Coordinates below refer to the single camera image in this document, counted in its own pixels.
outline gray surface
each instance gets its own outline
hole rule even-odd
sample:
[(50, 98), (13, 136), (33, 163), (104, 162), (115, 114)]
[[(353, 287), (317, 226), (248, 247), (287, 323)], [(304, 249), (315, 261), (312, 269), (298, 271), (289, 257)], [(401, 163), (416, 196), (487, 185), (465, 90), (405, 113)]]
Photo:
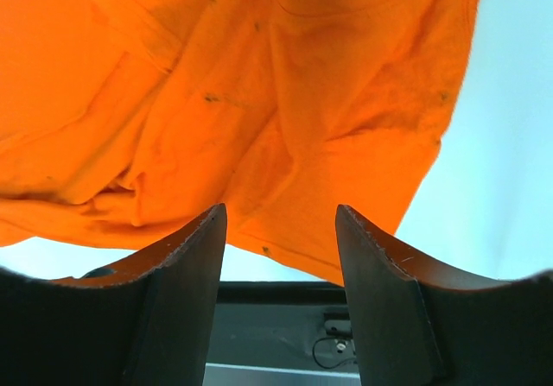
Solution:
[(206, 366), (204, 386), (360, 386), (358, 377)]

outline orange t-shirt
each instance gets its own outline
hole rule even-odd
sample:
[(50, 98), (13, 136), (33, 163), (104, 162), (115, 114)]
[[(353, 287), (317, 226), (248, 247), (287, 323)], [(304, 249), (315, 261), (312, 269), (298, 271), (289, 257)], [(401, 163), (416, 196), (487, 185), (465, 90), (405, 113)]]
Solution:
[(478, 0), (0, 0), (0, 244), (228, 242), (341, 284), (338, 204), (394, 232)]

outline dark stain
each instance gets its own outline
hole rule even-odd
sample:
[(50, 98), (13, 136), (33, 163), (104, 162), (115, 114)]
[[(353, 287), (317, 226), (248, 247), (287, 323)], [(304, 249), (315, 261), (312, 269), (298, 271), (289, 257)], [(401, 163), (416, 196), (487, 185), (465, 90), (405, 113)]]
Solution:
[(208, 103), (220, 103), (221, 102), (221, 98), (219, 98), (219, 97), (217, 97), (216, 95), (213, 95), (213, 94), (206, 94), (204, 99)]

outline orange fabric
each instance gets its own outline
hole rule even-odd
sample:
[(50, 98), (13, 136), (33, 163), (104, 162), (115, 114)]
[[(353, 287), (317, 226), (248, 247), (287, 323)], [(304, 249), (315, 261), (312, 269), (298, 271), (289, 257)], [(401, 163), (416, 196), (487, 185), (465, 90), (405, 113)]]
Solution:
[(0, 244), (228, 242), (342, 283), (340, 203), (394, 232), (478, 0), (0, 0)]

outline black cable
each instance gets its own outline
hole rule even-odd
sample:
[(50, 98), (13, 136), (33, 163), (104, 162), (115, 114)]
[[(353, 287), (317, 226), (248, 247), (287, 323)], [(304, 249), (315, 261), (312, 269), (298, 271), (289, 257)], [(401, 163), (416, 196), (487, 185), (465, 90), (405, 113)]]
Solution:
[(317, 355), (316, 355), (316, 348), (317, 348), (317, 345), (319, 345), (319, 343), (323, 342), (323, 341), (328, 341), (328, 340), (333, 340), (333, 341), (336, 341), (336, 340), (345, 340), (345, 341), (350, 341), (351, 339), (346, 339), (346, 338), (338, 338), (338, 337), (323, 337), (322, 339), (318, 339), (317, 341), (315, 341), (313, 343), (313, 347), (311, 348), (311, 355), (313, 356), (313, 360), (315, 361), (315, 363), (317, 364), (317, 366), (319, 366), (320, 368), (324, 369), (324, 370), (334, 370), (334, 369), (338, 369), (339, 367), (341, 366), (345, 366), (347, 364), (357, 364), (357, 358), (345, 358), (344, 360), (342, 360), (341, 362), (335, 364), (334, 366), (326, 366), (324, 364), (322, 364), (321, 362), (319, 362), (319, 359), (317, 358)]

